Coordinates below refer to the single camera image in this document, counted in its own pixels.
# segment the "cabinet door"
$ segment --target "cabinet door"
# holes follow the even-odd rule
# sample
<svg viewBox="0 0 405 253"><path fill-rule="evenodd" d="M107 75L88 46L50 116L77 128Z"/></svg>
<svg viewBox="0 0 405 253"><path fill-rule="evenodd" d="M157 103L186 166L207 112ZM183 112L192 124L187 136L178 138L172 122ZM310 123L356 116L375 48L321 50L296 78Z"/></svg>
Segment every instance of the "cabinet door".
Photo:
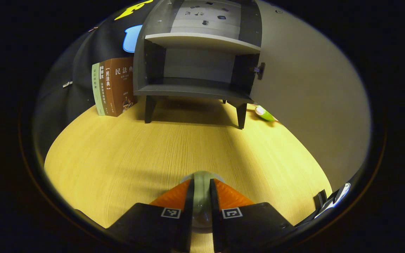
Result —
<svg viewBox="0 0 405 253"><path fill-rule="evenodd" d="M292 14L256 0L262 17L259 64L251 98L277 118L323 168L333 190L365 160L371 131L358 73L324 35Z"/></svg>

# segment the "cabinet shelf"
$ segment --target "cabinet shelf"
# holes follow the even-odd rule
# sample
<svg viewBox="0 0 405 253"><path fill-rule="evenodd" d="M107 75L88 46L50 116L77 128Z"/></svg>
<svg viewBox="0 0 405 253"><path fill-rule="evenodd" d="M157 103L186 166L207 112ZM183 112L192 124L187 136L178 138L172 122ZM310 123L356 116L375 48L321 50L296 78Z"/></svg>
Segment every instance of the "cabinet shelf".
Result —
<svg viewBox="0 0 405 253"><path fill-rule="evenodd" d="M157 33L146 35L145 40L164 48L191 48L233 53L235 55L260 53L261 50L260 47L244 41L204 33Z"/></svg>
<svg viewBox="0 0 405 253"><path fill-rule="evenodd" d="M205 97L252 103L249 96L232 90L227 82L179 77L156 79L149 85L134 91L134 95Z"/></svg>

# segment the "blue sticker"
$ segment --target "blue sticker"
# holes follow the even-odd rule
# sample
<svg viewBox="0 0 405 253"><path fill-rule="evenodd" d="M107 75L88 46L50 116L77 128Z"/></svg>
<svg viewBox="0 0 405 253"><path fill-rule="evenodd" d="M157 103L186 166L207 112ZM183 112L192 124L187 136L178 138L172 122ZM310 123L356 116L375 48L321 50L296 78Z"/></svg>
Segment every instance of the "blue sticker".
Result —
<svg viewBox="0 0 405 253"><path fill-rule="evenodd" d="M137 38L140 33L140 29L143 25L133 26L126 29L124 32L126 36L123 41L123 49L128 53L133 53L135 51L135 45L137 44Z"/></svg>

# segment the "cabinet leg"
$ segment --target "cabinet leg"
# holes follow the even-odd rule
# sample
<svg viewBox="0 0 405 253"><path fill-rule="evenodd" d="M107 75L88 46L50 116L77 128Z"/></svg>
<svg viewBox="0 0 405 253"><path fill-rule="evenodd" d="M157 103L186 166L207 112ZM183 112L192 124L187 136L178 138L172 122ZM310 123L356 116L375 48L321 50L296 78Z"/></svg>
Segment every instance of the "cabinet leg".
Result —
<svg viewBox="0 0 405 253"><path fill-rule="evenodd" d="M157 101L153 98L153 96L146 96L145 123L151 123L156 103Z"/></svg>
<svg viewBox="0 0 405 253"><path fill-rule="evenodd" d="M245 118L246 118L246 106L248 104L244 103L237 106L237 120L238 120L238 128L243 129L245 126Z"/></svg>

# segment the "brown book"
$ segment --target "brown book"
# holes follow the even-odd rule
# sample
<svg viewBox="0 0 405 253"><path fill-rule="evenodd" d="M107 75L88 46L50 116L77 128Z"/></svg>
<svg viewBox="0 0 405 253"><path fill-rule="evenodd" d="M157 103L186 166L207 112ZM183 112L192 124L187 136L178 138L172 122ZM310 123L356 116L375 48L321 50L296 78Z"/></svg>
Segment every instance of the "brown book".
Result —
<svg viewBox="0 0 405 253"><path fill-rule="evenodd" d="M132 86L133 59L114 58L101 63L104 65L102 97L106 115L117 117L137 103Z"/></svg>

